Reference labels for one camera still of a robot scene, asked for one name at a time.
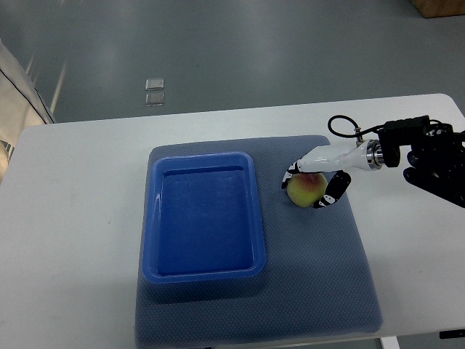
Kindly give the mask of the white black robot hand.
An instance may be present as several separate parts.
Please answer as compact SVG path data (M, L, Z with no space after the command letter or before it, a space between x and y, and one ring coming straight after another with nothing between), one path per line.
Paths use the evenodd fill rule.
M318 146L287 169L281 188L286 190L288 181L296 174L322 174L328 181L325 193L309 207L323 208L335 204L343 196L352 181L347 173L349 169L371 171L383 166L384 159L377 140L364 141L358 146Z

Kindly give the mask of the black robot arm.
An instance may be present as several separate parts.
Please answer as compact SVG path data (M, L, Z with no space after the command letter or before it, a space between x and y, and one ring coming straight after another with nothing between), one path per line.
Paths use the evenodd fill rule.
M357 147L364 148L363 163L372 169L398 167L400 148L410 146L405 180L464 207L464 133L454 132L450 124L418 116L362 130L349 116L335 115L328 120L328 130L341 138L355 138Z

